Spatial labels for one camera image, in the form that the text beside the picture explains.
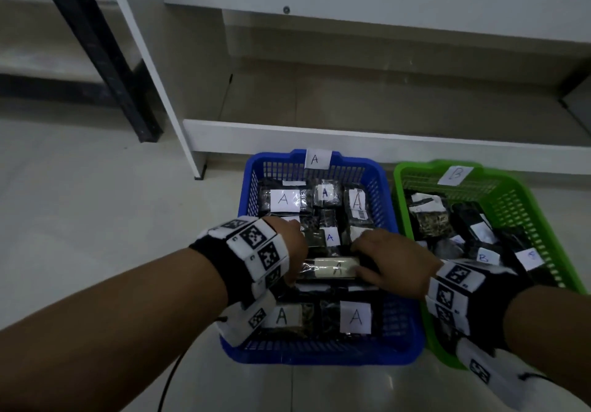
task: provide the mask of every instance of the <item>black metal leg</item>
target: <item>black metal leg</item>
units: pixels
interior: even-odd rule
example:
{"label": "black metal leg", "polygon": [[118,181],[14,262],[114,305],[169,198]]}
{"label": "black metal leg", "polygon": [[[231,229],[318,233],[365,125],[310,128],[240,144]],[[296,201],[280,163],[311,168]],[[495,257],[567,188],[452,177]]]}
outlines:
{"label": "black metal leg", "polygon": [[158,141],[162,129],[96,0],[53,1],[121,106],[139,141]]}

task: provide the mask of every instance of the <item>person's right hand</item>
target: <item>person's right hand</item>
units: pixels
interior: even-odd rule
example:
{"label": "person's right hand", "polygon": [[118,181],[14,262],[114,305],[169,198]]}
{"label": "person's right hand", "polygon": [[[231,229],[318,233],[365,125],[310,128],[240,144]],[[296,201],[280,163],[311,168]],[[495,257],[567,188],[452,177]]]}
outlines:
{"label": "person's right hand", "polygon": [[353,242],[351,250],[371,257],[381,272],[359,266],[356,269],[359,278],[401,297],[418,300],[425,298],[429,279],[443,265],[416,242],[384,229],[364,232]]}

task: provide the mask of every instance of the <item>person's right forearm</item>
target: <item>person's right forearm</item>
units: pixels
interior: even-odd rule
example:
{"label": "person's right forearm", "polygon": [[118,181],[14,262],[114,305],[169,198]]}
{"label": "person's right forearm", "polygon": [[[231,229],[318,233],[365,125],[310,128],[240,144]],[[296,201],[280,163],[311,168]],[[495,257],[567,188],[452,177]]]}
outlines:
{"label": "person's right forearm", "polygon": [[511,351],[591,406],[591,297],[535,286],[509,305],[503,328]]}

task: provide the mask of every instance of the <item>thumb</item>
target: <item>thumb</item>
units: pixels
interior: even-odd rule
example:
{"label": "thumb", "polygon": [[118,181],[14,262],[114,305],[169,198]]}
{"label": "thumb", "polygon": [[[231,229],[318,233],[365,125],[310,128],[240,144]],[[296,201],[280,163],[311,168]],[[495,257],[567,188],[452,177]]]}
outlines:
{"label": "thumb", "polygon": [[368,269],[367,267],[357,266],[355,268],[355,275],[357,275],[363,281],[367,281],[368,283],[373,284],[374,286],[377,286],[380,289],[383,289],[384,279],[377,272],[374,272],[373,270]]}

